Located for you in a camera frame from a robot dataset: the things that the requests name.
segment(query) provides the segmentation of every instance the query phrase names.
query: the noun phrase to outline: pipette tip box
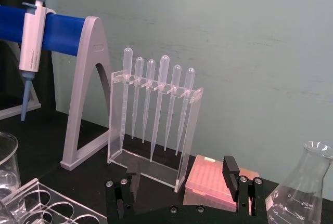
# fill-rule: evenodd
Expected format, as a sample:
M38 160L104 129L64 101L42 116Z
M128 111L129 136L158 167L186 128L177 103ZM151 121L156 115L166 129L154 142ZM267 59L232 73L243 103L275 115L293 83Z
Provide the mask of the pipette tip box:
M230 191L222 175L223 162L197 155L185 186L183 205L204 205L228 211L236 211ZM249 179L257 172L239 168L240 175Z

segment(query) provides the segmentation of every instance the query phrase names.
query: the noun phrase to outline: painted wall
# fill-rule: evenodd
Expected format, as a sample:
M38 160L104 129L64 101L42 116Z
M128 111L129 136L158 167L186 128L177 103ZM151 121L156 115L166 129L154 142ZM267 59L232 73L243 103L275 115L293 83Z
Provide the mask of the painted wall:
M101 17L114 71L121 70L128 46L135 57L159 60L167 54L170 67L197 70L195 87L204 87L204 95L193 155L234 155L241 166L280 182L305 141L333 144L331 0L47 0L47 5L59 14ZM53 62L57 109L68 112L75 57L53 54ZM152 103L149 121L154 109ZM162 109L162 122L167 110ZM107 126L107 115L95 72L84 118ZM332 170L324 190L331 200Z

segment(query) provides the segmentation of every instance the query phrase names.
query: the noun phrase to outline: glass beaker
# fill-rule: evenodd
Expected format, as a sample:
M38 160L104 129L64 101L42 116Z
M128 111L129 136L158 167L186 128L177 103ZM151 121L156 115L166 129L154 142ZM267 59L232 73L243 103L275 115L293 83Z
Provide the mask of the glass beaker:
M8 133L0 132L0 199L21 186L16 150L18 141Z
M332 161L332 147L306 142L297 167L266 198L269 224L320 224L323 180Z

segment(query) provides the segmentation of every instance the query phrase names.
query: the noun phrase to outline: glass flask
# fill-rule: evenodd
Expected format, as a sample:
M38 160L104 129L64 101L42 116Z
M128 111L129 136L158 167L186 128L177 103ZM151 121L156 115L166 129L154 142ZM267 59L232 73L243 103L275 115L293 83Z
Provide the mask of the glass flask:
M268 223L320 224L323 180L332 161L332 147L306 142L297 167L266 198Z

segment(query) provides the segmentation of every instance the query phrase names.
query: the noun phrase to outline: screw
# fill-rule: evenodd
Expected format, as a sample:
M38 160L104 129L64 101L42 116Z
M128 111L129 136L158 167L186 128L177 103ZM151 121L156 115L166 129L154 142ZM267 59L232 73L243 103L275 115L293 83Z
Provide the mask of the screw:
M123 185L125 185L127 182L128 182L127 179L121 179L121 181L120 181L120 183Z
M171 206L171 207L170 207L170 212L171 212L172 214L176 214L176 213L178 212L177 207L175 207L175 206Z
M203 213L204 212L204 207L203 206L197 206L197 211L199 213Z
M113 185L113 182L112 181L107 181L106 184L105 184L107 187L110 187Z
M244 176L239 177L239 180L241 182L247 182L248 181L248 179L246 179L246 177L244 177Z
M254 181L255 181L257 184L262 184L262 180L261 180L260 178L256 178Z

